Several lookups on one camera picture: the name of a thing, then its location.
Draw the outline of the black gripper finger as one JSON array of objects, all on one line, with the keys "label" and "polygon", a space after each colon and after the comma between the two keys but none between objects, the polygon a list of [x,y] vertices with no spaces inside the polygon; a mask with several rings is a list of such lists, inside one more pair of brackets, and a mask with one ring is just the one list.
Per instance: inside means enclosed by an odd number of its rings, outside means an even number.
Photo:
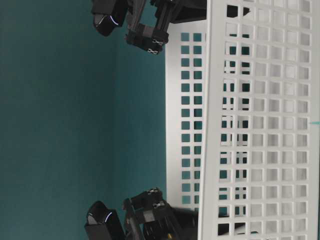
[{"label": "black gripper finger", "polygon": [[[236,18],[236,17],[238,17],[238,13],[239,13],[238,8],[239,7],[236,6],[236,5],[227,5],[226,16],[228,18]],[[243,11],[242,11],[242,15],[243,16],[247,15],[250,12],[251,12],[250,8],[243,7]]]}]

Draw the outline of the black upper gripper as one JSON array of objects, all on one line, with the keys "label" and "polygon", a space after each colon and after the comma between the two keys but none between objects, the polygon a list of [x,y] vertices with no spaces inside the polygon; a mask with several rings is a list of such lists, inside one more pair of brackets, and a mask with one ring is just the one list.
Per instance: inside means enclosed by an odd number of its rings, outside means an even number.
[{"label": "black upper gripper", "polygon": [[154,26],[141,23],[145,0],[129,0],[125,40],[153,55],[158,55],[169,41],[169,24],[201,21],[207,18],[206,0],[151,0],[156,7]]}]

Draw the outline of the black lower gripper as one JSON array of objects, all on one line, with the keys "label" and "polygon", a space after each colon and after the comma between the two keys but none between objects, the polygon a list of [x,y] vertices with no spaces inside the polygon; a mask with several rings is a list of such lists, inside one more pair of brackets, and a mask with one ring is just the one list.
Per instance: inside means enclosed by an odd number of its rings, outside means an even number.
[{"label": "black lower gripper", "polygon": [[[189,208],[172,207],[159,188],[151,188],[123,202],[126,240],[196,240],[198,212]],[[228,219],[226,213],[219,218]],[[218,224],[218,235],[229,236],[228,222]],[[236,222],[233,233],[246,234],[246,223]]]}]

